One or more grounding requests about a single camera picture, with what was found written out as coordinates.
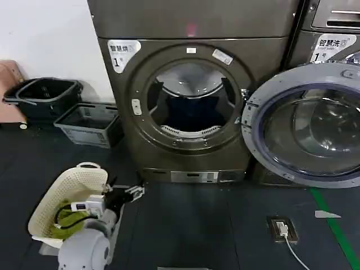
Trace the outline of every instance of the gray plastic basket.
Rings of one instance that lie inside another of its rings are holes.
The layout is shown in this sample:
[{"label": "gray plastic basket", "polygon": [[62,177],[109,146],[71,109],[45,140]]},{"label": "gray plastic basket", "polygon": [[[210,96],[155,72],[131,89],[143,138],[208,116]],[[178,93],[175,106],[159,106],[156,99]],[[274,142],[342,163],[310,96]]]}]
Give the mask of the gray plastic basket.
[{"label": "gray plastic basket", "polygon": [[78,103],[59,117],[54,126],[79,145],[111,148],[123,137],[118,111],[112,105]]}]

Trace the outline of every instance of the dark gray floor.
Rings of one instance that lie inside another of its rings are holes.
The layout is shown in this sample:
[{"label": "dark gray floor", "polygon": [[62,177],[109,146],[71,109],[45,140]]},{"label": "dark gray floor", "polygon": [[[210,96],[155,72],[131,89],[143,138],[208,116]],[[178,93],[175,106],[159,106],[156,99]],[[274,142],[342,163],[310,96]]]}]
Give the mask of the dark gray floor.
[{"label": "dark gray floor", "polygon": [[[40,256],[26,225],[47,188],[64,170],[99,163],[118,184],[137,183],[124,142],[114,150],[72,144],[54,130],[0,129],[0,203],[3,269],[57,269],[56,257]],[[213,270],[302,269],[285,244],[275,243],[267,216],[285,215],[299,234],[295,251],[310,269],[351,269],[307,190],[152,183],[126,207],[115,258],[108,268],[208,267]],[[357,205],[360,188],[321,191],[341,229],[360,255]]]}]

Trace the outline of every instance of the electrical socket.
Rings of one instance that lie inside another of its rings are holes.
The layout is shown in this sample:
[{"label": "electrical socket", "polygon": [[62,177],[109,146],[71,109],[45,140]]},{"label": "electrical socket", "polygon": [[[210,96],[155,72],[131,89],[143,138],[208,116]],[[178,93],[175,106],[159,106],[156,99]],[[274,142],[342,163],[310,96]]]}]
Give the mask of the electrical socket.
[{"label": "electrical socket", "polygon": [[290,220],[290,218],[288,217],[278,217],[278,216],[275,216],[275,217],[267,217],[267,222],[268,222],[268,225],[269,225],[269,229],[270,229],[270,232],[274,238],[274,240],[276,242],[285,242],[285,239],[283,236],[280,235],[280,231],[277,227],[277,224],[276,222],[283,222],[285,225],[287,225],[288,227],[288,230],[289,230],[289,234],[287,236],[287,239],[290,241],[290,242],[297,242],[297,240],[299,239],[298,238],[298,234],[295,230],[295,227],[292,223],[292,221]]}]

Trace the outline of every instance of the green line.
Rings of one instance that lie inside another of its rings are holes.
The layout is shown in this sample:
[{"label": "green line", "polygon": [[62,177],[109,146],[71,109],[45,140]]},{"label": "green line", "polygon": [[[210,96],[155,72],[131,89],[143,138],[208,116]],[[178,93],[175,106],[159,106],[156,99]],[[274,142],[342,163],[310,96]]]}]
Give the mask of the green line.
[{"label": "green line", "polygon": [[[316,200],[316,203],[318,207],[326,212],[329,212],[329,207],[327,207],[327,204],[321,195],[319,189],[317,188],[311,188],[310,192],[312,193],[313,197]],[[338,222],[335,218],[327,218],[326,219],[327,224],[329,225],[330,229],[332,230],[332,233],[334,234],[337,242],[339,243],[341,249],[343,250],[343,253],[345,254],[351,268],[353,270],[360,270],[360,262],[355,254],[355,251],[350,246],[349,241],[345,237],[344,233],[342,232]]]}]

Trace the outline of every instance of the power cord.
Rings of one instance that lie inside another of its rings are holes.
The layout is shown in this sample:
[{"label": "power cord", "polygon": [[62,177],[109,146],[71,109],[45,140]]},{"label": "power cord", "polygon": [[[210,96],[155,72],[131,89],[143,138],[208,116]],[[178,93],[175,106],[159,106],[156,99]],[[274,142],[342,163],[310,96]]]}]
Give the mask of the power cord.
[{"label": "power cord", "polygon": [[62,226],[62,225],[59,224],[59,214],[60,214],[61,211],[65,210],[65,209],[66,209],[66,210],[71,210],[71,204],[67,204],[67,205],[64,205],[63,207],[61,207],[61,208],[56,212],[56,214],[55,214],[55,216],[54,216],[54,226],[55,226],[56,228],[58,228],[58,229],[67,230],[67,229],[69,229],[69,228],[71,228],[71,227],[74,227],[76,224],[78,224],[78,223],[80,223],[81,221],[84,221],[84,220],[86,220],[86,219],[97,219],[97,217],[95,217],[95,216],[93,216],[93,215],[89,215],[89,216],[87,216],[87,217],[80,218],[79,220],[75,221],[74,223],[72,223],[72,224],[70,224],[70,225],[68,225],[68,226]]},{"label": "power cord", "polygon": [[285,225],[283,222],[276,222],[276,226],[279,229],[280,232],[280,236],[282,236],[283,238],[285,238],[287,247],[289,248],[289,250],[291,251],[292,255],[295,257],[295,259],[306,269],[306,270],[310,270],[309,267],[307,267],[302,260],[299,259],[299,257],[295,254],[295,252],[293,251],[293,249],[290,246],[290,243],[287,239],[287,236],[289,235],[289,228],[287,227],[287,225]]}]

